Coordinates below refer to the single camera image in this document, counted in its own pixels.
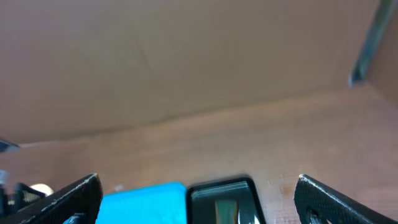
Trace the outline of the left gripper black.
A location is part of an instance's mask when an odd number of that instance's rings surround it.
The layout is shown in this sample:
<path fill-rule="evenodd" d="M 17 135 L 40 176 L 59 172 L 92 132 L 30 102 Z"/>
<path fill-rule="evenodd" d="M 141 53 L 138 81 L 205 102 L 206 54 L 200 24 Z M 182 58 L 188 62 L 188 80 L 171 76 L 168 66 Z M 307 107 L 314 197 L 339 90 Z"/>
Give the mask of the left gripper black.
<path fill-rule="evenodd" d="M 1 216 L 7 217 L 15 214 L 19 210 L 45 197 L 46 195 L 43 192 L 34 190 L 22 183 L 16 184 L 14 193 L 8 195 L 4 189 L 4 185 L 1 184 Z"/>

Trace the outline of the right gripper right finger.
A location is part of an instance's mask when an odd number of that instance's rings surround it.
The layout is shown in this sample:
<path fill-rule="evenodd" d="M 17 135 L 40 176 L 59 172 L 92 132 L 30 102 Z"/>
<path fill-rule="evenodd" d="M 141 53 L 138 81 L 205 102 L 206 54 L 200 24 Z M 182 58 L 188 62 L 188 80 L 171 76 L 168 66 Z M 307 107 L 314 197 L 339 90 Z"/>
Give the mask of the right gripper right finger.
<path fill-rule="evenodd" d="M 397 224 L 305 174 L 299 175 L 294 202 L 301 223 Z"/>

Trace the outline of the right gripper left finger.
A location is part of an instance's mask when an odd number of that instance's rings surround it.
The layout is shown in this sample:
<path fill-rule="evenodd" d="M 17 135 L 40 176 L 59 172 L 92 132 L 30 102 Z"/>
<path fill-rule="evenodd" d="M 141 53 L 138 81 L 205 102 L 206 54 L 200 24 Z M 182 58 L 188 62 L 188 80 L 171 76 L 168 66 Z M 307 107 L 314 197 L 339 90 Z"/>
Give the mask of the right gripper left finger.
<path fill-rule="evenodd" d="M 19 210 L 1 223 L 95 223 L 103 199 L 98 174 L 89 174 Z"/>

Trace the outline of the yellow plate with orange stain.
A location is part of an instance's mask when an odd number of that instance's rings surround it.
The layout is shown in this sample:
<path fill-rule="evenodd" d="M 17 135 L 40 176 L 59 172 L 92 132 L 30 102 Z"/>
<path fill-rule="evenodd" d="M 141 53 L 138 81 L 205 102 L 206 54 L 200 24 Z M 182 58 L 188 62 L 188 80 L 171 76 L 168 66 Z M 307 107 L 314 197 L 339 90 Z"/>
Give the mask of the yellow plate with orange stain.
<path fill-rule="evenodd" d="M 49 195 L 52 195 L 54 193 L 53 189 L 50 188 L 48 185 L 46 184 L 34 184 L 31 185 L 30 188 L 42 192 L 43 194 L 45 194 L 46 197 L 48 197 Z"/>

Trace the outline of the green yellow sponge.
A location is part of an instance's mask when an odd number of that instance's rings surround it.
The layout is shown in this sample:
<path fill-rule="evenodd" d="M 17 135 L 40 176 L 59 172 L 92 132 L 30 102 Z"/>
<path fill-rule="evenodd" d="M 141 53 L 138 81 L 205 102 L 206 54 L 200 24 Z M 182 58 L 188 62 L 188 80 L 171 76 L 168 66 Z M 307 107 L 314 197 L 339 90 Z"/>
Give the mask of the green yellow sponge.
<path fill-rule="evenodd" d="M 235 200 L 215 201 L 216 224 L 237 224 L 239 208 Z"/>

